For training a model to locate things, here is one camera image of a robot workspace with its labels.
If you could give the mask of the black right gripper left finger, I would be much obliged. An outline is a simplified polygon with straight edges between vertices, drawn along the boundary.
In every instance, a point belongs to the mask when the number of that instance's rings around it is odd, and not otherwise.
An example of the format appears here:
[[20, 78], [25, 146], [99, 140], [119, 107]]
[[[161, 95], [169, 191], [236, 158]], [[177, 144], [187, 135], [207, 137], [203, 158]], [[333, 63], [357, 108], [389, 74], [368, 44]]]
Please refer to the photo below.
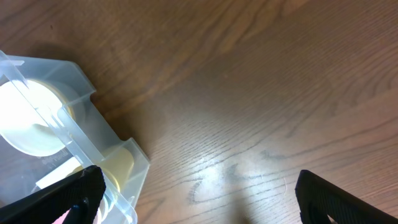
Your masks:
[[95, 220], [106, 190], [103, 173], [89, 166], [36, 193], [1, 208], [1, 223], [90, 224]]

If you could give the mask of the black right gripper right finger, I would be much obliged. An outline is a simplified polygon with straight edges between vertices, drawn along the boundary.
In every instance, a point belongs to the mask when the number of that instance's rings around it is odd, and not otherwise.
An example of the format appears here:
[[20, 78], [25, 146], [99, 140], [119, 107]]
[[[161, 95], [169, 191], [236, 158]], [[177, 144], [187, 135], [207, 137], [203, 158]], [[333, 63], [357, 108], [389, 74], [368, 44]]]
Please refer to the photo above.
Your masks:
[[397, 224], [397, 218], [309, 170], [301, 170], [295, 195], [303, 224]]

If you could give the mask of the yellow plastic cup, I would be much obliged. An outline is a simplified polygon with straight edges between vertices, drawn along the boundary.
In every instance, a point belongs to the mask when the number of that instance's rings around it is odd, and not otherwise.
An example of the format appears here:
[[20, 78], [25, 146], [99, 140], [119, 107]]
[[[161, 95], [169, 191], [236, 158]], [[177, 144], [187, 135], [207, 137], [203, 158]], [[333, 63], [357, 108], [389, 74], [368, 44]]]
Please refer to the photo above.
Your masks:
[[112, 146], [101, 151], [100, 154], [103, 156], [103, 160], [92, 159], [91, 161], [101, 168], [116, 190], [121, 192], [134, 167], [132, 153], [124, 146]]

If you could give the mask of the white small bowl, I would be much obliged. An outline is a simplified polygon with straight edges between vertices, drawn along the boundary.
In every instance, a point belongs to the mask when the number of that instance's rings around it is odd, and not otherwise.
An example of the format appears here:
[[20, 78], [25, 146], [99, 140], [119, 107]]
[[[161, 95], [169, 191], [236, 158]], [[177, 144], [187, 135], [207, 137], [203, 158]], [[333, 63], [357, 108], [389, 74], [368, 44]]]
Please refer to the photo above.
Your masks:
[[[60, 82], [28, 79], [27, 85], [34, 96], [55, 110], [78, 97], [74, 89]], [[24, 154], [51, 156], [65, 145], [36, 109], [37, 106], [30, 104], [15, 84], [8, 81], [1, 85], [1, 136]]]

